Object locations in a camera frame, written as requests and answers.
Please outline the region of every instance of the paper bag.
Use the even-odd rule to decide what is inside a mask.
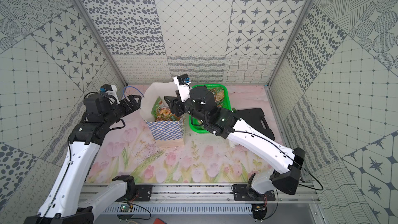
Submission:
[[[179,121],[157,121],[153,117],[151,111],[158,97],[164,101],[165,96],[177,96],[177,85],[174,82],[169,83],[152,83],[141,100],[140,115],[147,123],[149,130],[152,132],[157,145],[161,148],[183,146],[184,145],[184,126],[185,114],[181,116]]]

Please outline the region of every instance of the snack bag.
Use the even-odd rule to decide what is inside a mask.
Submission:
[[[214,95],[214,100],[219,107],[224,107],[224,88],[222,87],[215,87],[209,89],[210,92]]]
[[[154,106],[152,107],[152,115],[155,117],[156,121],[179,121],[181,117],[177,117],[172,114],[171,110],[168,107],[163,105],[160,97],[157,98]]]

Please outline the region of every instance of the red object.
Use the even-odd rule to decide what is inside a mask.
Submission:
[[[156,220],[154,221],[153,224],[166,224],[165,222],[163,222],[161,219],[156,218]]]

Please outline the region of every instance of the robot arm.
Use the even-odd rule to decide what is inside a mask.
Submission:
[[[217,107],[213,94],[205,86],[190,88],[189,77],[183,74],[174,78],[179,95],[165,97],[171,112],[177,116],[184,113],[203,123],[203,127],[216,136],[241,144],[273,168],[273,174],[267,180],[252,181],[252,188],[263,194],[267,187],[262,183],[272,183],[274,188],[294,195],[300,179],[305,152],[301,148],[284,147],[260,132],[256,131],[245,120],[228,109]]]
[[[100,92],[87,94],[83,102],[86,112],[68,137],[67,156],[54,186],[38,214],[27,217],[25,224],[92,223],[110,203],[127,201],[136,194],[134,178],[129,175],[118,176],[106,189],[78,206],[86,175],[105,135],[126,126],[122,117],[140,108],[141,96],[129,95],[128,100],[119,101],[116,87],[103,85]],[[110,129],[119,121],[122,127]]]

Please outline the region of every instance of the mounting plate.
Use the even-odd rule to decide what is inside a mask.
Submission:
[[[134,200],[135,202],[148,202],[150,201],[150,196],[152,195],[152,187],[150,184],[139,184],[136,185],[138,190],[138,196]]]
[[[249,192],[246,190],[246,184],[234,184],[232,185],[232,191],[234,192],[234,200],[236,202],[242,201],[262,201],[263,196],[254,190],[250,190]],[[267,201],[275,201],[275,194],[273,190],[267,191],[265,193],[267,197]]]

